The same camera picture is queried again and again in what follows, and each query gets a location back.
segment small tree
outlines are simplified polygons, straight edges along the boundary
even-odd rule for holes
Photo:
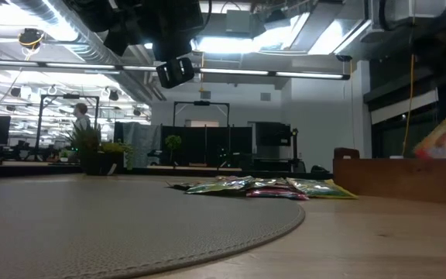
[[[182,139],[179,136],[170,135],[165,140],[164,143],[170,150],[170,162],[173,162],[173,152],[177,150],[182,145]]]

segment black frame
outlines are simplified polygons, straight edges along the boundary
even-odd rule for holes
[[[64,95],[51,95],[51,94],[45,94],[40,96],[40,106],[39,106],[39,120],[37,123],[37,137],[36,137],[36,146],[34,147],[34,150],[39,150],[39,142],[40,142],[40,130],[41,125],[43,122],[43,111],[46,106],[44,106],[44,100],[48,97],[52,98],[65,98],[65,99],[80,99],[80,98],[92,98],[96,100],[96,109],[95,109],[95,117],[94,117],[94,127],[98,126],[98,114],[99,114],[99,97],[98,96],[80,96],[80,95],[71,95],[71,94],[64,94]]]
[[[215,102],[205,102],[208,105],[226,105],[226,126],[230,126],[230,104],[229,103],[215,103]],[[175,127],[175,120],[177,119],[177,105],[178,104],[188,104],[188,105],[198,105],[195,102],[174,102],[173,103],[173,127]]]

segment wall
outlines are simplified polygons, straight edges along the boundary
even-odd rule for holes
[[[308,170],[315,164],[331,170],[336,147],[371,157],[371,123],[362,100],[367,91],[367,62],[358,64],[350,81],[292,79],[283,88],[281,119],[299,130],[297,149]]]
[[[167,102],[155,102],[152,106],[152,125],[171,126],[173,122],[173,101],[193,102],[201,100],[199,84],[188,83],[163,93]],[[211,102],[230,103],[230,125],[247,126],[248,122],[280,122],[280,91],[271,84],[205,84],[205,91],[211,91]],[[271,102],[262,102],[261,93],[271,93]],[[225,126],[226,106],[208,107],[179,104],[177,106],[176,126],[183,126],[186,120],[218,121]]]

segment gray mat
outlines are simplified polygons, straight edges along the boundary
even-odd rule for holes
[[[248,250],[302,223],[293,201],[160,182],[0,184],[0,279],[131,278]]]

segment wooden table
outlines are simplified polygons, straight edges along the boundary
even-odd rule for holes
[[[103,178],[71,175],[37,179]],[[140,176],[108,179],[187,180]],[[306,220],[277,241],[238,256],[144,278],[446,278],[446,205],[372,197],[358,201],[315,199],[300,205]]]

